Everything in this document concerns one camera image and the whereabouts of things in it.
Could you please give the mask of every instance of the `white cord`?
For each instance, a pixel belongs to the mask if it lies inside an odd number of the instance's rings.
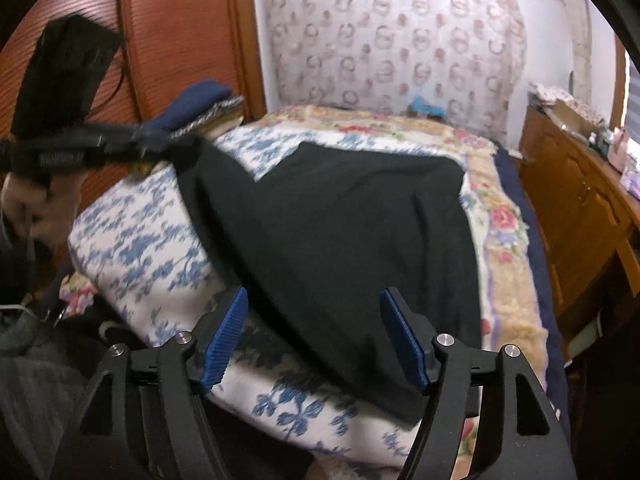
[[[38,316],[36,316],[31,310],[22,305],[0,305],[0,310],[21,310],[29,314],[33,319],[37,319],[40,321]]]
[[[124,330],[128,330],[125,326],[122,326],[120,323],[116,323],[112,320],[101,323],[100,328],[98,329],[98,334],[100,334],[100,339],[105,343],[107,342],[107,330],[110,328],[123,328]]]
[[[10,174],[6,176],[6,179],[2,183],[2,189],[0,190],[0,231],[2,232],[2,238],[4,238],[4,241],[9,248],[13,246],[11,244],[11,240],[9,240],[9,235],[6,233],[6,229],[4,228],[4,208],[2,207],[2,199],[4,198],[4,186],[7,185],[10,178]]]

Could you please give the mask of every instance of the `wooden wardrobe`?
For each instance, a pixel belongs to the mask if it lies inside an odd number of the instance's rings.
[[[81,12],[126,36],[94,101],[101,104],[124,83],[95,120],[136,123],[162,112],[186,86],[204,78],[230,85],[246,98],[244,116],[265,113],[254,0],[38,0],[0,50],[0,137],[9,134],[20,84],[36,40],[51,18]],[[117,180],[123,168],[92,174],[85,208]]]

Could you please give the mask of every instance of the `cable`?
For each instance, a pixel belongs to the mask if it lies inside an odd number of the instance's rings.
[[[2,240],[4,240],[5,246],[11,249],[11,240],[9,240],[9,235],[4,227],[4,209],[2,209],[2,200],[0,200],[0,234],[2,235]]]
[[[22,305],[0,305],[0,311],[1,310],[21,310],[27,314],[29,314],[29,316],[33,317],[33,319],[37,319],[38,321],[41,321],[41,319],[38,318],[38,316],[36,316],[31,310],[29,310],[28,308],[26,308],[25,306]]]
[[[120,81],[118,81],[118,85],[116,86],[116,89],[111,93],[111,95],[107,98],[105,102],[103,102],[102,104],[98,105],[97,107],[89,111],[89,114],[86,117],[87,119],[89,117],[94,116],[98,112],[101,112],[102,110],[104,110],[104,107],[108,105],[113,100],[114,97],[116,97],[116,94],[120,90],[122,83],[124,83],[124,76],[125,76],[125,67],[124,67],[124,62],[122,62],[121,69],[120,69]]]
[[[31,225],[33,215],[31,211],[26,211],[26,231],[27,231],[27,253],[26,253],[26,283],[27,292],[34,292],[38,285],[38,263],[36,260],[35,242],[31,236]]]

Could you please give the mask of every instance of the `pink rose pattern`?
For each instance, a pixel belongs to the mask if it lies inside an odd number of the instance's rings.
[[[488,319],[482,318],[480,320],[480,331],[482,332],[482,335],[489,335],[491,333],[491,324],[489,323]]]
[[[505,206],[498,206],[491,210],[491,223],[500,230],[513,231],[518,227],[518,219]]]
[[[94,304],[98,289],[82,274],[67,276],[60,285],[60,299],[67,303],[63,319],[81,316],[87,307]]]
[[[481,137],[468,134],[462,130],[456,130],[455,136],[471,148],[482,148],[484,146]]]
[[[367,128],[366,126],[343,126],[338,129],[341,133],[344,134],[368,134],[372,132],[371,128]]]
[[[513,256],[511,256],[511,253],[505,251],[500,255],[500,261],[504,264],[512,264]]]

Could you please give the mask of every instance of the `cardboard box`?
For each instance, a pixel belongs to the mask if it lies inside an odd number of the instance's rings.
[[[582,135],[589,139],[593,132],[597,132],[600,127],[590,121],[583,119],[574,110],[569,108],[564,101],[558,99],[552,108],[556,117],[566,126],[566,129]]]

